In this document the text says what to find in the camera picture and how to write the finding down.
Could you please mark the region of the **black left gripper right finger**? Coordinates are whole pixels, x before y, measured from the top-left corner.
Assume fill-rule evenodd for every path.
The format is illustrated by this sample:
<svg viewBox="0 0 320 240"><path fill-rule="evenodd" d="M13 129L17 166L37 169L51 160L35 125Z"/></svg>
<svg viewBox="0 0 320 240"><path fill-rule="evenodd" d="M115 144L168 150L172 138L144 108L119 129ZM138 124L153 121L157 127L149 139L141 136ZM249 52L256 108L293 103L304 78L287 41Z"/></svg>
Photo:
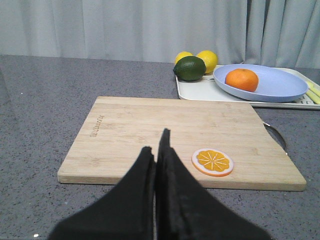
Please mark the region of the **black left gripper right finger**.
<svg viewBox="0 0 320 240"><path fill-rule="evenodd" d="M156 226L159 240L270 240L262 228L239 216L186 169L163 130L155 176Z"/></svg>

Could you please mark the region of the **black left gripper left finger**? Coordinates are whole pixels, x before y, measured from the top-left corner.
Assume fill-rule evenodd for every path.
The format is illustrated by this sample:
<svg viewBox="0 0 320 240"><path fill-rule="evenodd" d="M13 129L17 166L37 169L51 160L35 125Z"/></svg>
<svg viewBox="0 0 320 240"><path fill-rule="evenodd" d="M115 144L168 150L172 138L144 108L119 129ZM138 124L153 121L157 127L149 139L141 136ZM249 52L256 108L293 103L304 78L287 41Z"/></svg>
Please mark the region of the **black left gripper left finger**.
<svg viewBox="0 0 320 240"><path fill-rule="evenodd" d="M143 147L126 175L101 199L59 222L50 240L151 240L156 163Z"/></svg>

